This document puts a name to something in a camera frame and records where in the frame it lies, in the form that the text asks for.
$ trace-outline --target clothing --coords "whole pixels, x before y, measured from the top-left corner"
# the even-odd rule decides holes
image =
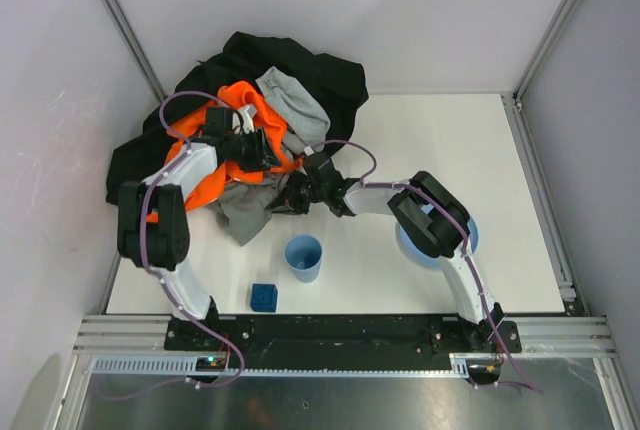
[[[200,63],[176,86],[176,91],[200,90],[213,95],[220,87],[255,80],[269,68],[296,78],[324,108],[331,121],[327,139],[348,140],[357,109],[369,98],[362,65],[323,53],[314,55],[290,38],[256,37],[236,32],[222,53]],[[196,96],[176,98],[165,108],[167,121],[175,123],[207,103]],[[117,204],[120,185],[142,181],[164,165],[174,139],[166,134],[154,110],[143,124],[143,133],[114,150],[107,175],[107,202]],[[333,155],[341,144],[327,145]]]
[[[282,137],[287,131],[287,123],[278,115],[260,95],[247,82],[237,82],[230,87],[222,87],[218,92],[218,98],[233,109],[245,105],[253,105],[256,115],[253,117],[253,125],[263,128],[267,139],[271,143],[274,153],[281,162],[280,167],[270,169],[271,173],[288,173],[299,167],[299,162],[291,160],[282,150]],[[183,135],[191,136],[205,123],[206,110],[212,104],[206,103],[195,112],[187,115],[171,125],[171,128]],[[182,140],[177,140],[167,153],[165,163],[171,161],[182,148]],[[262,183],[264,172],[243,172],[235,162],[222,163],[215,172],[206,176],[191,194],[185,199],[187,211],[207,205],[222,195],[225,185],[234,182]]]
[[[224,193],[209,205],[222,215],[223,225],[239,245],[246,245],[271,220],[269,204],[278,196],[287,174],[267,175],[262,183],[230,183]]]
[[[301,154],[308,145],[327,139],[331,120],[318,102],[293,77],[271,67],[256,80],[267,103],[289,124],[283,142]]]

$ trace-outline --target blue plate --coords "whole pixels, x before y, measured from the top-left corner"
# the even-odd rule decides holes
[[[433,205],[431,204],[422,207],[422,211],[424,213],[429,213],[432,209]],[[473,217],[471,217],[471,220],[469,221],[469,233],[471,234],[471,251],[475,253],[478,248],[478,226],[476,225]],[[409,235],[407,235],[407,232],[402,229],[400,224],[396,225],[396,234],[398,236],[398,243],[400,244],[400,247],[405,250],[405,254],[407,254],[412,260],[425,267],[440,268],[440,264],[437,259],[425,255],[416,248],[409,238]]]

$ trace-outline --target blue block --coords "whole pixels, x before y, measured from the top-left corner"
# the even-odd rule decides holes
[[[276,311],[278,304],[278,289],[271,283],[254,283],[251,288],[249,306],[254,312]]]

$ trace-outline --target white wall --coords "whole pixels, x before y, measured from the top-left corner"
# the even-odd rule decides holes
[[[0,15],[0,428],[34,430],[114,255],[110,152],[153,101],[100,0]]]
[[[525,108],[572,264],[640,399],[640,0],[583,0]]]
[[[235,30],[362,63],[379,92],[513,90],[561,0],[120,0],[167,92]]]

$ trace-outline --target gray floor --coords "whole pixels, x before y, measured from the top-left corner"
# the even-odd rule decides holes
[[[510,388],[474,392],[462,380],[246,377],[225,389],[183,383],[107,402],[89,392],[80,428],[233,430],[612,429],[591,360],[523,362],[544,395]],[[505,368],[503,378],[513,377]],[[96,375],[121,395],[167,377]]]

